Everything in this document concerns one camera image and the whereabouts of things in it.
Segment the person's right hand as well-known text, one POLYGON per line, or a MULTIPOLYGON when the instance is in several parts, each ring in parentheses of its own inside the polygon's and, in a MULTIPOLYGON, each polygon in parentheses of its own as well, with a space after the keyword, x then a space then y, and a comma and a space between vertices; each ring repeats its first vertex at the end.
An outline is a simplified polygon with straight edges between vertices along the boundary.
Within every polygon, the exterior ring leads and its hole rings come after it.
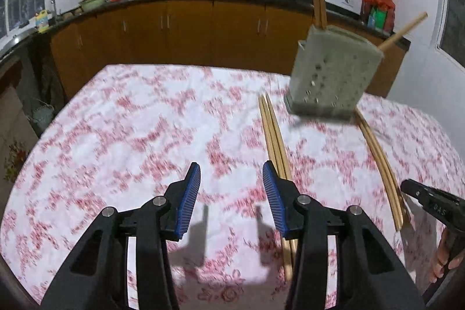
POLYGON ((442 278, 445 268, 448 268, 449 270, 458 268, 464 259, 464 251, 461 251, 454 259, 449 260, 450 251, 449 247, 446 245, 449 235, 449 229, 445 228, 442 232, 441 241, 434 254, 428 273, 428 281, 430 283, 435 283, 438 279, 442 278))

